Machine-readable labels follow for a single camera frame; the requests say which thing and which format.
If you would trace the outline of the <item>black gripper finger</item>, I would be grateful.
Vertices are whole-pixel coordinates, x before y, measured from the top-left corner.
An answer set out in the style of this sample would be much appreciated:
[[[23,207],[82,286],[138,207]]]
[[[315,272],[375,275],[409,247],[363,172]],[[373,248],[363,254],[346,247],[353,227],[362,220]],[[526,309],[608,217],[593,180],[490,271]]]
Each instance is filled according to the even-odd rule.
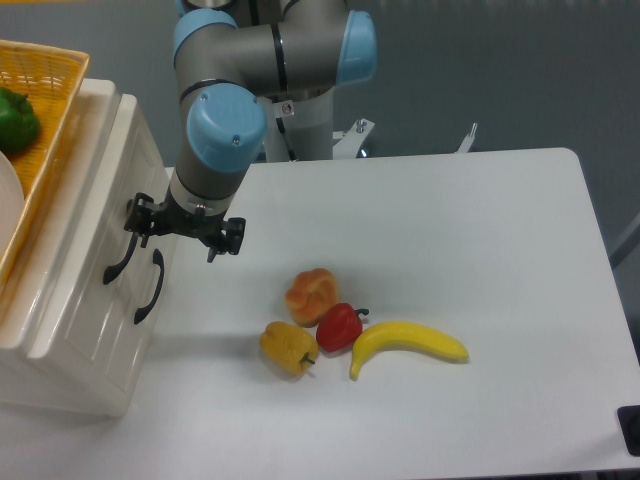
[[[152,236],[168,232],[165,205],[157,204],[151,196],[138,192],[127,202],[124,229],[139,237],[141,247],[145,248]]]
[[[246,219],[234,217],[221,220],[208,232],[203,244],[208,247],[207,262],[220,255],[238,255],[246,232]]]

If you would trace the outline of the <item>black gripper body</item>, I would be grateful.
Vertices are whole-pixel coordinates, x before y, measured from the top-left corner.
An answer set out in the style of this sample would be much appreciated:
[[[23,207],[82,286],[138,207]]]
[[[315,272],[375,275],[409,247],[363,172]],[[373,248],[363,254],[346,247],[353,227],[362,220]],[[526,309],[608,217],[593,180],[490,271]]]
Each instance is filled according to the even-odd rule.
[[[204,245],[215,245],[222,230],[223,218],[224,213],[190,213],[173,198],[167,198],[160,204],[158,234],[176,234],[197,239]]]

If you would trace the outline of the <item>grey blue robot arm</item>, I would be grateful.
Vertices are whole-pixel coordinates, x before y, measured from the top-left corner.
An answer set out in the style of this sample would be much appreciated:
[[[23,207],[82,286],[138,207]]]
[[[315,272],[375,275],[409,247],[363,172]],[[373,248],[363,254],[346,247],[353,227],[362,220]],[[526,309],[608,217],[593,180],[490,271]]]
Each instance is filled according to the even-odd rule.
[[[237,254],[245,234],[227,211],[260,153],[333,155],[332,94],[377,68],[372,17],[342,1],[282,1],[273,23],[238,24],[235,2],[183,3],[173,37],[182,147],[165,198],[127,205],[130,247],[152,236],[195,238]]]

